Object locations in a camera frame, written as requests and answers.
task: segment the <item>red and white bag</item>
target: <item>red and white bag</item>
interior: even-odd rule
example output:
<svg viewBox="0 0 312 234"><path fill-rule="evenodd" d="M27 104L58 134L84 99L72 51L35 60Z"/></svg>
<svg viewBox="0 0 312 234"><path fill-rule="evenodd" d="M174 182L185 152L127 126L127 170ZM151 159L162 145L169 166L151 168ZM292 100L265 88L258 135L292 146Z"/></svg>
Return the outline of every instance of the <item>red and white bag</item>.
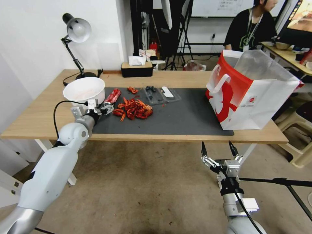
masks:
<svg viewBox="0 0 312 234"><path fill-rule="evenodd" d="M262 129L299 83L261 50L223 50L206 97L224 130Z"/></svg>

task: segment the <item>white bowl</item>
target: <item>white bowl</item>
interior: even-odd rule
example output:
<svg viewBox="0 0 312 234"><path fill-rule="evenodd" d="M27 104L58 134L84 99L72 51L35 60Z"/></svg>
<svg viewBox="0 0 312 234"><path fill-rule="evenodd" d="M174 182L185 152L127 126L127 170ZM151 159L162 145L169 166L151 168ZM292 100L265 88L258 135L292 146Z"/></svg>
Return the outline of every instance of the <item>white bowl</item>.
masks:
<svg viewBox="0 0 312 234"><path fill-rule="evenodd" d="M102 103L105 99L105 82L97 77L85 77L69 83L63 90L63 96L76 102L86 102L88 99L97 99Z"/></svg>
<svg viewBox="0 0 312 234"><path fill-rule="evenodd" d="M312 70L312 62L306 62L306 67Z"/></svg>
<svg viewBox="0 0 312 234"><path fill-rule="evenodd" d="M278 48L279 50L286 50L286 49L288 49L291 45L290 45L290 44L286 44L286 43L282 43L282 42L275 42L275 46L276 46L276 48Z"/></svg>

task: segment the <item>whiteboard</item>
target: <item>whiteboard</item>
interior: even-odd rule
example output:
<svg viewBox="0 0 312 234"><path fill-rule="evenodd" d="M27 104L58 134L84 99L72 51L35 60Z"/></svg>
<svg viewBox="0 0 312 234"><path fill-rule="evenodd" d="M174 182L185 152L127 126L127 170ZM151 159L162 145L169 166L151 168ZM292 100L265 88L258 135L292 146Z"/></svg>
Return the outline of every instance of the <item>whiteboard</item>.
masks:
<svg viewBox="0 0 312 234"><path fill-rule="evenodd" d="M278 16L284 2L279 0L270 11L273 17ZM194 0L192 17L235 17L253 4L253 0Z"/></svg>

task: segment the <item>computer screen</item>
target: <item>computer screen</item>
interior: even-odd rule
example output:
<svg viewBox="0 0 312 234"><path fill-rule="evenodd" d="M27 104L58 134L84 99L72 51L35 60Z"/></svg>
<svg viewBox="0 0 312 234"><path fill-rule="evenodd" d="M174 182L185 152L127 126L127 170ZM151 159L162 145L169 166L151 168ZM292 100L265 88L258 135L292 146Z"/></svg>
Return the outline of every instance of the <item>computer screen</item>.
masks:
<svg viewBox="0 0 312 234"><path fill-rule="evenodd" d="M297 6L289 17L287 28L312 32L312 0L303 0Z"/></svg>
<svg viewBox="0 0 312 234"><path fill-rule="evenodd" d="M277 41L300 47L312 47L312 0L297 2Z"/></svg>

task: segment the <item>desk lamp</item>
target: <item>desk lamp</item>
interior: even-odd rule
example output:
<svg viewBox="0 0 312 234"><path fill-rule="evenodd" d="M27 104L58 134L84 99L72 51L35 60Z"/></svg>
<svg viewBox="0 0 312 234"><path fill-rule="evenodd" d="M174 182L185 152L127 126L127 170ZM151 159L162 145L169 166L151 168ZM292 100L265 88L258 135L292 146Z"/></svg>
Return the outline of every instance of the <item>desk lamp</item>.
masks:
<svg viewBox="0 0 312 234"><path fill-rule="evenodd" d="M74 18L69 13L65 13L63 15L63 21L67 25L66 28L67 35L64 38L62 38L61 41L65 45L71 57L73 58L74 63L80 70L80 75L78 75L76 79L83 77L97 77L97 75L92 72L84 72L84 67L79 62L79 60L74 57L74 55L72 54L71 50L68 47L68 43L72 41L77 43L82 43L86 41L91 34L91 25L89 24L88 21L81 18Z"/></svg>

